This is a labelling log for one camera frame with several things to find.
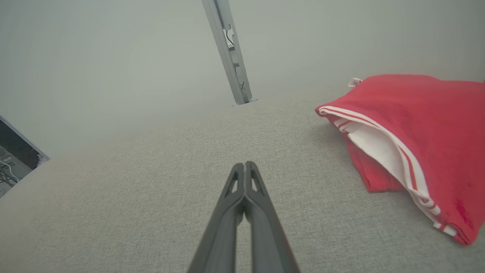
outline red stripe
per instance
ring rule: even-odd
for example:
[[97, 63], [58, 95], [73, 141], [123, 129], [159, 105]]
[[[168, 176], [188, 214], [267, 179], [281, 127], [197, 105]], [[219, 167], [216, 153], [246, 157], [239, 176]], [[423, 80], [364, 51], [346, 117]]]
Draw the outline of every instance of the red stripe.
[[348, 124], [349, 122], [350, 122], [350, 120], [348, 120], [348, 121], [346, 121], [346, 122], [344, 122], [344, 123], [340, 124], [340, 125], [339, 125], [337, 128], [339, 128], [339, 129], [340, 129], [340, 127], [342, 127], [342, 126], [344, 126], [344, 125]]
[[409, 166], [409, 172], [411, 173], [411, 184], [413, 185], [414, 190], [418, 190], [418, 186], [416, 185], [416, 179], [414, 178], [414, 170], [413, 170], [413, 165], [411, 165], [411, 160], [409, 159], [409, 156], [399, 147], [399, 150], [403, 152], [404, 156], [406, 157], [407, 164]]
[[337, 110], [330, 110], [330, 109], [327, 109], [327, 108], [324, 108], [324, 109], [325, 109], [325, 110], [327, 110], [327, 111], [330, 111], [330, 112], [335, 112], [335, 113], [342, 114], [342, 115], [344, 115], [344, 116], [352, 117], [352, 118], [354, 118], [354, 119], [360, 119], [360, 120], [363, 120], [363, 121], [368, 122], [368, 123], [370, 123], [370, 124], [374, 125], [375, 127], [377, 127], [377, 125], [375, 125], [374, 123], [372, 123], [372, 122], [370, 122], [370, 121], [368, 121], [368, 120], [366, 120], [366, 119], [363, 119], [363, 118], [361, 118], [361, 117], [357, 117], [357, 116], [354, 116], [354, 115], [351, 115], [351, 114], [346, 114], [346, 113], [343, 113], [343, 112], [341, 112], [341, 111], [337, 111]]

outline folded red fabric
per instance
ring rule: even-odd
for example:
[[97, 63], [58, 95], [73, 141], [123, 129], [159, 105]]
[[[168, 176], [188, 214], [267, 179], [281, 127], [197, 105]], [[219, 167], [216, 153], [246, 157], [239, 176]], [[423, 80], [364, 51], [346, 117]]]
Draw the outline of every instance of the folded red fabric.
[[369, 191], [406, 189], [434, 227], [472, 244], [485, 221], [485, 84], [379, 75], [315, 109]]

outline white cable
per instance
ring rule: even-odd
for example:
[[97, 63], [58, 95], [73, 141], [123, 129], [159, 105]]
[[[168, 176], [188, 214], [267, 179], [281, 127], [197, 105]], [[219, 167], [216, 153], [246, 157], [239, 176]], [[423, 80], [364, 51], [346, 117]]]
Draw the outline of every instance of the white cable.
[[12, 168], [10, 167], [10, 165], [8, 165], [7, 163], [3, 162], [0, 160], [0, 163], [4, 164], [4, 165], [7, 165], [8, 166], [8, 169], [10, 170], [10, 174], [15, 177], [15, 179], [17, 180], [17, 183], [18, 183], [18, 178], [14, 175], [14, 173], [12, 172]]

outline gray fabric surface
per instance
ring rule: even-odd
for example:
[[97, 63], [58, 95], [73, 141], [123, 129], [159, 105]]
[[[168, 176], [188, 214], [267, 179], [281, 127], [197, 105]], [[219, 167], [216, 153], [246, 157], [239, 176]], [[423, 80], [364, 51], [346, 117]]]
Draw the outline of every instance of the gray fabric surface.
[[[366, 191], [313, 112], [337, 96], [254, 102], [47, 162], [0, 199], [0, 271], [184, 272], [231, 167], [252, 160], [302, 272], [483, 272], [483, 229], [463, 247], [407, 193]], [[246, 220], [237, 254], [250, 272]]]

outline cloth fold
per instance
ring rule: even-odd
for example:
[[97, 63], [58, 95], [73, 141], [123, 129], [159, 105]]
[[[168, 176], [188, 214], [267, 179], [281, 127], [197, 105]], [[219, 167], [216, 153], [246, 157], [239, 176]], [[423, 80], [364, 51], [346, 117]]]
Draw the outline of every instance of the cloth fold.
[[378, 75], [318, 106], [368, 191], [407, 190], [433, 226], [470, 245], [485, 221], [485, 84]]

